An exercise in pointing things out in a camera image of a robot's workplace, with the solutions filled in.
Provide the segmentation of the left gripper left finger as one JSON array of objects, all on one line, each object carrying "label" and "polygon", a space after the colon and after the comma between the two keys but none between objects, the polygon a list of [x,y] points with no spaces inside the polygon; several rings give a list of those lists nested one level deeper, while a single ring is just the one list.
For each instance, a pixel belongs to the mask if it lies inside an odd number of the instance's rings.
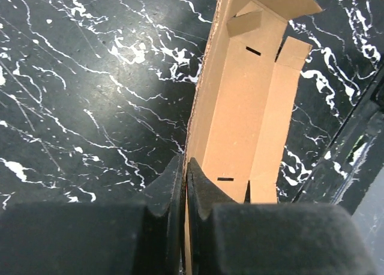
[{"label": "left gripper left finger", "polygon": [[1,214],[2,274],[178,274],[183,158],[124,203],[39,202]]}]

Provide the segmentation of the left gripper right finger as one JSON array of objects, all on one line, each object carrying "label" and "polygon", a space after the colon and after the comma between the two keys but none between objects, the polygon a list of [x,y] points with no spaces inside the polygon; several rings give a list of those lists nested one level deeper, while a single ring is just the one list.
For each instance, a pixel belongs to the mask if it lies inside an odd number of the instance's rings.
[{"label": "left gripper right finger", "polygon": [[376,274],[342,207],[239,204],[187,165],[193,274]]}]

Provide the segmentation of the cardboard box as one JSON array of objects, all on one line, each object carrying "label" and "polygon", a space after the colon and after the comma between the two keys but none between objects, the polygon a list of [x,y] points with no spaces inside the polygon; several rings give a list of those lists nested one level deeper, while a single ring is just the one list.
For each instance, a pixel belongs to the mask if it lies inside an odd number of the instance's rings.
[{"label": "cardboard box", "polygon": [[[287,23],[315,0],[218,0],[187,129],[184,176],[196,159],[239,204],[278,204],[277,177],[310,44]],[[185,263],[191,271],[188,195]]]}]

